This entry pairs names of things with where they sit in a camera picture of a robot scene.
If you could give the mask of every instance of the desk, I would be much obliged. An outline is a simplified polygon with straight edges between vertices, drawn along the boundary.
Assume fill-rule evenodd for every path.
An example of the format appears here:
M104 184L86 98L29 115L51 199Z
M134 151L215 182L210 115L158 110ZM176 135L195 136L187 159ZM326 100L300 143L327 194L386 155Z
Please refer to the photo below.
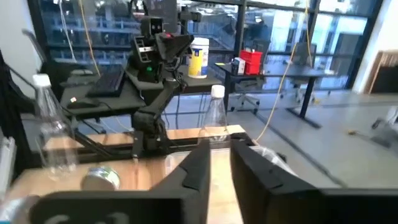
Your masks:
M188 67L186 65L182 65L179 70L183 74L188 73ZM132 71L130 71L129 67L127 67L126 75L131 73ZM164 76L168 77L171 76L171 74L165 71ZM203 79L190 78L185 75L183 79L187 83L184 93L210 91L212 85L221 84L221 81L216 79L212 74L209 74L207 78ZM138 108L150 104L152 100L163 90L163 84L161 83L145 83L139 82L137 79L136 82L133 82L134 85L132 82L130 82L130 80L128 80L128 78L126 79L123 85L123 90L119 97L96 98L97 100L108 104L113 109L112 111L105 105L100 105L97 108L69 109L69 111L72 112L73 115L75 115L78 119L134 114ZM61 106L66 108L72 97L76 97L78 99L84 98L90 88L91 85L65 88L61 99ZM145 101L142 100L139 93L140 91L144 97L145 95L150 95L150 99L144 99Z
M210 92L212 85L220 85L221 81L215 78L215 75L211 70L208 70L208 75L206 78L191 78L188 74L188 66L181 65L178 69L179 72L184 74L183 80L187 84L184 93L202 93L202 92ZM146 83L140 82L136 78L136 70L129 70L127 66L126 74L130 78L130 80L134 83L134 86L141 91L142 95L147 98L144 99L147 104L151 103L153 99L163 90L163 84L161 83ZM163 77L171 77L172 74L170 72L164 71L162 74Z
M198 128L170 130L167 131L167 134L170 139L196 138L199 130ZM239 125L228 126L228 131L231 134L245 132ZM126 137L125 134L99 134L89 137L105 145L132 143L132 138ZM47 147L57 148L56 141L49 142ZM183 158L184 156L176 153L173 163L161 157L140 159L138 163L125 160L101 162L101 164L112 167L119 174L121 177L120 190L148 190L166 176L167 169L173 169ZM6 201L30 194L46 195L54 191L79 190L81 178L90 167L96 165L79 165L77 172L72 177L60 182L50 180L42 169L25 170L7 193ZM231 178L228 151L215 150L211 153L211 187L208 211L208 223L242 223Z
M239 78L249 78L253 77L255 78L255 75L233 75L232 74L232 66L231 64L224 64L220 65L216 63L216 66L222 69L225 72L225 96L224 96L224 104L225 104L225 110L227 111L228 108L228 98L230 94L230 89L231 89L231 77L235 79ZM265 75L262 75L264 77L282 77L285 73L287 65L284 64L265 64L264 65L264 70L267 71ZM296 117L302 119L304 122L308 123L309 125L313 126L314 128L321 128L321 126L306 118L305 114L307 113L307 108L308 104L311 99L311 93L313 90L313 86L315 84L315 80L317 78L322 78L322 77L330 77L330 76L337 76L337 75L329 75L325 73L324 70L317 70L314 68L310 68L308 66L301 66L301 65L289 65L289 69L287 70L286 77L290 78L307 78L308 79L308 85L307 89L305 90L305 95L304 95L304 100L303 104L300 110L300 113L296 112L294 108L287 108L286 110L295 115Z

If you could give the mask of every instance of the computer mouse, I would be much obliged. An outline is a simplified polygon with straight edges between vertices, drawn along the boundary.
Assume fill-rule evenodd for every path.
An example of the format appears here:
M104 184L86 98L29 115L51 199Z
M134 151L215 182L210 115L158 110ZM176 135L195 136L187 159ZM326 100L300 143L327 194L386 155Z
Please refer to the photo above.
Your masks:
M96 108L99 107L99 101L95 101L89 98L76 99L72 98L68 104L68 109L82 109L82 108Z

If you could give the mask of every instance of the blue label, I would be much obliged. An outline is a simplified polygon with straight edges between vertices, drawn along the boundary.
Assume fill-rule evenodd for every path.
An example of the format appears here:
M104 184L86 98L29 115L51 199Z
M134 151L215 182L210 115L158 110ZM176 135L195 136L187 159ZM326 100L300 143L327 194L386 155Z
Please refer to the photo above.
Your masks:
M207 75L207 66L201 68L201 75Z

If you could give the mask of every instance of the yellow cable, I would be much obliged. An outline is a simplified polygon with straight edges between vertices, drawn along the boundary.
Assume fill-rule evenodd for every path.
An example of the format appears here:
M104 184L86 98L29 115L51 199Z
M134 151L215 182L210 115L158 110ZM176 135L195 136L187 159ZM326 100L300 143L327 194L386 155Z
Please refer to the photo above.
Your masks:
M310 57L310 67L312 68L312 55L311 55L311 43L310 43L310 34L308 32L308 0L305 1L305 10L304 10L304 19L307 20L307 49L308 49L308 56Z
M97 74L99 76L101 76L100 70L98 69L98 66L97 66L97 62L95 61L95 58L94 58L93 46L91 45L90 35L88 34L87 23L86 23L86 19L85 19L85 11L83 9L83 3L82 3L81 0L79 0L79 6L80 6L80 11L81 11L81 17L83 18L83 24L85 26L86 38L87 38L87 41L88 41L88 46L90 48L91 59L93 59L94 67L95 67L95 70L97 71Z
M296 45L297 45L297 43L295 43L294 46L293 46L293 51L292 51L292 54L290 55L290 60L289 60L290 62L291 62L292 59L293 59L294 52L295 52L295 49L296 49ZM264 129L261 131L261 134L256 138L256 141L258 141L258 140L262 137L262 135L265 133L265 131L266 131L267 128L268 128L268 125L269 125L269 123L270 123L270 121L271 121L272 115L274 114L275 107L276 107L276 103L278 102L278 99L279 99L278 96L279 96L280 91L281 91L281 89L282 89L282 85L283 85L283 83L284 83L285 76L286 76L287 71L288 71L288 69L289 69L289 67L290 67L290 64L291 64L291 63L288 63L288 64L287 64L286 69L285 69L285 72L284 72L284 75L282 75L282 79L281 79L280 84L279 84L278 92L277 92L277 94L276 94L276 99L275 99L274 105L272 106L272 109L271 109L271 113L269 114L267 123L266 123L266 125L264 126Z
M310 57L310 66L312 67L312 56L311 56L311 49L310 49L310 35L309 35L309 33L308 33L308 0L306 0L306 3L305 3L305 10L304 10L304 19L306 19L306 18L307 18L307 48L308 48L308 56ZM264 126L264 129L261 131L261 134L256 138L256 142L258 142L258 140L259 140L259 139L262 137L262 135L264 135L264 133L266 132L266 130L267 130L267 128L268 128L268 125L269 125L269 123L270 123L270 121L271 121L272 115L274 114L274 111L275 111L275 108L276 108L276 104L277 104L278 99L279 99L279 94L280 94L280 91L281 91L281 89L282 89L282 85L283 85L284 80L285 80L285 76L286 76L286 74L287 74L287 71L289 70L289 67L290 67L290 64L291 64L290 62L292 61L293 56L294 56L294 53L295 53L296 45L297 45L297 43L295 43L294 46L293 46L293 51L292 51L292 54L290 55L289 63L287 64L286 69L285 69L285 72L284 72L284 74L282 75L282 79L280 80L278 92L277 92L277 94L276 94L276 99L275 99L275 101L274 101L274 105L272 106L271 113L269 114L267 123L266 123L266 125Z
M87 38L87 41L88 41L88 46L89 46L89 48L90 48L91 59L93 59L94 67L95 67L95 70L97 71L97 74L98 74L99 76L101 76L100 70L98 69L98 66L97 66L97 62L95 61L95 58L94 58L93 46L91 45L91 39L90 39L90 35L89 35L89 33L88 33L87 23L86 23L86 19L85 19L85 11L84 11L84 9L83 9L83 3L82 3L81 0L79 0L79 6L80 6L80 11L81 11L81 17L83 18L83 24L84 24L84 26L85 26L85 32L86 32L86 38ZM120 122L120 120L119 120L119 118L118 118L117 116L115 116L115 118L116 118L116 121L119 123L119 125L120 125L122 128L124 128L124 129L127 130L127 131L130 131L130 128L128 128L128 127L126 127L125 125L123 125L122 122Z

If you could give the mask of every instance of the clear plastic bottle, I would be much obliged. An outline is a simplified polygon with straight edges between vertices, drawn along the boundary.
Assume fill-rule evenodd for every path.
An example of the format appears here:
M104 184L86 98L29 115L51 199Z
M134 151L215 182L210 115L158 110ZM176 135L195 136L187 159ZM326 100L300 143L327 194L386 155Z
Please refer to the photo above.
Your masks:
M198 141L209 139L210 149L229 149L231 146L224 107L224 91L225 87L222 85L211 87L210 105L199 132Z
M76 169L77 154L76 150L71 147L71 142L74 141L70 140L70 138L73 139L73 131L70 125L62 119L62 108L51 90L49 76L46 74L34 75L33 80L37 87L36 118L41 122L37 144L42 165L49 170L50 178L57 180ZM57 142L56 149L54 147L47 148L46 144L50 140Z

